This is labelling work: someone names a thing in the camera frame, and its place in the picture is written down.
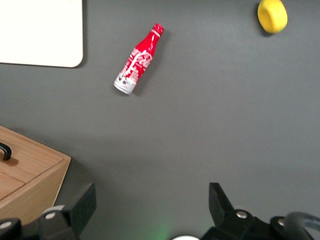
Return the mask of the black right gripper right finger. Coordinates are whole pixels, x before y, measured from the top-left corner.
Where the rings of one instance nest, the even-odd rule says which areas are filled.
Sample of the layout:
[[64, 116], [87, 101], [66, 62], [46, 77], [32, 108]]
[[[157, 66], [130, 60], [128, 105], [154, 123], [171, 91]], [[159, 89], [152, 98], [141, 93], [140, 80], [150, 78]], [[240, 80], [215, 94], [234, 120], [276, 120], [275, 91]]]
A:
[[219, 183], [209, 184], [208, 207], [214, 226], [202, 240], [274, 240], [268, 223], [248, 211], [235, 209]]

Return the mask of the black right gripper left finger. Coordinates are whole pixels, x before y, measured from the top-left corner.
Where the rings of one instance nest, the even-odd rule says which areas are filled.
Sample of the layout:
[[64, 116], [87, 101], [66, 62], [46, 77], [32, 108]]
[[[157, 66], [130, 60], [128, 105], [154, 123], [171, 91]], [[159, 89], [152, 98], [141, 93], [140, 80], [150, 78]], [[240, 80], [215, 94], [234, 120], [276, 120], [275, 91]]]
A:
[[97, 207], [96, 186], [84, 185], [66, 205], [51, 207], [38, 218], [41, 240], [78, 240]]

